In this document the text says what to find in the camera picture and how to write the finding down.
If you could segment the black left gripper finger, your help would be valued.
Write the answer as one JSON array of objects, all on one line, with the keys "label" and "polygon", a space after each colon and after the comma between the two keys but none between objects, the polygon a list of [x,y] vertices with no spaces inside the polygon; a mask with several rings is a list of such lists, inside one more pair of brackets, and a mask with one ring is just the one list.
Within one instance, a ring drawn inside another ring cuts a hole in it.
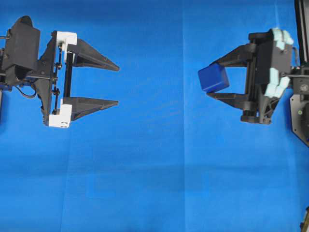
[{"label": "black left gripper finger", "polygon": [[71,122],[86,115],[118,105],[118,101],[85,97],[64,97],[61,105],[61,121]]},{"label": "black left gripper finger", "polygon": [[82,39],[77,39],[76,45],[69,44],[68,51],[73,53],[73,67],[92,67],[111,71],[120,70],[115,63]]}]

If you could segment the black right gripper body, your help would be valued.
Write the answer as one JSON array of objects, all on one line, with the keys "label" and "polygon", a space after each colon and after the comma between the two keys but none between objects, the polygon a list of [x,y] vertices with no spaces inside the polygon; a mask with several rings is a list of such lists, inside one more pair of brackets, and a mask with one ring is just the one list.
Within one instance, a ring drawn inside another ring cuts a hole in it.
[{"label": "black right gripper body", "polygon": [[292,37],[286,30],[272,28],[249,34],[256,45],[251,70],[253,79],[247,84],[253,109],[244,110],[242,122],[270,124],[272,115],[288,87],[291,72]]}]

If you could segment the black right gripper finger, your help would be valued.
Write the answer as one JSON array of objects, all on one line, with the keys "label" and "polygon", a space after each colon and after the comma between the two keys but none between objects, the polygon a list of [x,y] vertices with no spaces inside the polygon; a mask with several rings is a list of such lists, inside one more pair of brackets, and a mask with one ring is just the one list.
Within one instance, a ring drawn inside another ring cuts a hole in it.
[{"label": "black right gripper finger", "polygon": [[213,61],[211,65],[216,63],[223,67],[247,67],[248,63],[252,61],[255,52],[256,44],[247,43]]},{"label": "black right gripper finger", "polygon": [[249,100],[248,94],[237,94],[237,93],[206,93],[209,97],[215,100],[222,101],[234,108],[240,109],[242,111],[251,111],[252,102]]}]

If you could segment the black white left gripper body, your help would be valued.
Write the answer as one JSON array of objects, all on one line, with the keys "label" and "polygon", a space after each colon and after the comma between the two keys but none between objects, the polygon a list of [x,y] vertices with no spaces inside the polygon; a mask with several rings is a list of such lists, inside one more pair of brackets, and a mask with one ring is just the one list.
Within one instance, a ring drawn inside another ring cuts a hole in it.
[{"label": "black white left gripper body", "polygon": [[71,122],[72,105],[64,104],[61,99],[60,108],[52,108],[52,97],[59,96],[56,87],[57,71],[61,68],[61,56],[64,53],[64,60],[67,60],[69,45],[77,44],[77,34],[74,32],[54,31],[52,38],[47,44],[46,50],[38,60],[38,70],[34,76],[38,79],[34,82],[37,96],[41,100],[41,113],[43,123],[49,127],[68,128]]}]

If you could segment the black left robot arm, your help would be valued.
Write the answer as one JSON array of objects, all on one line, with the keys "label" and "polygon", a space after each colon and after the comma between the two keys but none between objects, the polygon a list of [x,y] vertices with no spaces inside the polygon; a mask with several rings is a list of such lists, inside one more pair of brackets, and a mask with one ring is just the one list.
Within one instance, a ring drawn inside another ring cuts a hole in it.
[{"label": "black left robot arm", "polygon": [[76,33],[54,31],[44,54],[38,57],[40,31],[16,24],[4,37],[0,51],[0,88],[30,86],[42,103],[43,123],[68,128],[72,121],[116,106],[117,101],[72,97],[73,67],[93,67],[118,71],[119,67],[101,55]]}]

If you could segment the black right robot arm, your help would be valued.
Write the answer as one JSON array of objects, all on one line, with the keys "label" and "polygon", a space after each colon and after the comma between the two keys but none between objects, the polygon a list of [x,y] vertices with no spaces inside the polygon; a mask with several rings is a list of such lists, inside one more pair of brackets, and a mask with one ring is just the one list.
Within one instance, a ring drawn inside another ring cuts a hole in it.
[{"label": "black right robot arm", "polygon": [[[296,94],[309,93],[309,65],[291,66],[293,39],[279,28],[249,34],[249,43],[240,45],[225,56],[198,71],[201,89],[216,100],[242,110],[241,121],[270,124],[284,91],[291,87]],[[245,92],[222,93],[229,87],[226,68],[247,69]]]}]

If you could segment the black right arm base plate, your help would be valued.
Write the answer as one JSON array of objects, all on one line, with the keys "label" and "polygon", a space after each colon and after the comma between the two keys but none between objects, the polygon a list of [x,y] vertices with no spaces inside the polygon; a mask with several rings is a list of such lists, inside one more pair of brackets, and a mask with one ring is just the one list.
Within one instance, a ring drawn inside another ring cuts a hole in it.
[{"label": "black right arm base plate", "polygon": [[294,94],[290,98],[293,133],[309,146],[309,96]]}]

